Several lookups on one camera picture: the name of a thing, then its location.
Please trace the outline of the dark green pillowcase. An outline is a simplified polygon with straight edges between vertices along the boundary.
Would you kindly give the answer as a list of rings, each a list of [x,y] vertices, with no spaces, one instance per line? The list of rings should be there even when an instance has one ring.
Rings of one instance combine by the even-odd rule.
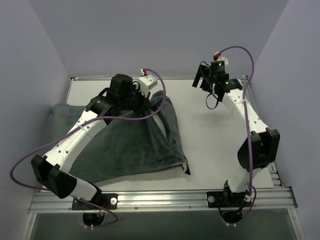
[[[146,120],[112,120],[88,143],[69,174],[92,183],[180,167],[190,174],[172,100],[155,92],[149,103],[161,111]]]

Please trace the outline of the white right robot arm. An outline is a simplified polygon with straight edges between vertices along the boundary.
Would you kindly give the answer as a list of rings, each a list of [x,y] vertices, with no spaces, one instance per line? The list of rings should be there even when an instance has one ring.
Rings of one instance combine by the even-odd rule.
[[[261,120],[245,97],[246,88],[240,80],[229,77],[223,60],[200,63],[192,86],[223,103],[245,132],[246,138],[237,151],[239,166],[226,180],[228,190],[222,193],[223,203],[232,207],[240,201],[240,193],[252,190],[257,174],[276,160],[280,133]]]

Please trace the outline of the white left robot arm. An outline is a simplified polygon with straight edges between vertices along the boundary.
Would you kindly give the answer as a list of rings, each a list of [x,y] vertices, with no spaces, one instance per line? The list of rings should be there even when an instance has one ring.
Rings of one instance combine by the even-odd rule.
[[[77,157],[88,143],[122,111],[133,111],[142,116],[149,107],[150,91],[157,85],[151,75],[133,80],[125,74],[112,77],[109,87],[92,98],[77,122],[43,156],[35,155],[31,166],[37,181],[60,199],[68,196],[83,199],[90,210],[100,206],[100,189],[89,181],[82,180],[69,172]]]

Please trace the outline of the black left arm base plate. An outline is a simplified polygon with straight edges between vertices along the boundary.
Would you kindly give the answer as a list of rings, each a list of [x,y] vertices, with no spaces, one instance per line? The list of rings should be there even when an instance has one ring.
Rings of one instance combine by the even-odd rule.
[[[72,202],[71,209],[75,211],[88,211],[88,210],[98,210],[97,207],[93,206],[95,204],[107,210],[115,210],[118,204],[118,194],[117,193],[101,193],[98,197],[93,198],[89,201],[90,204],[84,203],[74,198]]]

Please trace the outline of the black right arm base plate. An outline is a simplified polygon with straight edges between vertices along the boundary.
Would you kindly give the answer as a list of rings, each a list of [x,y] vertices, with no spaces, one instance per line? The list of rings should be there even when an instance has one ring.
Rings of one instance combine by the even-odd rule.
[[[247,191],[232,193],[229,191],[208,191],[206,193],[209,208],[241,208],[249,207],[252,203]]]

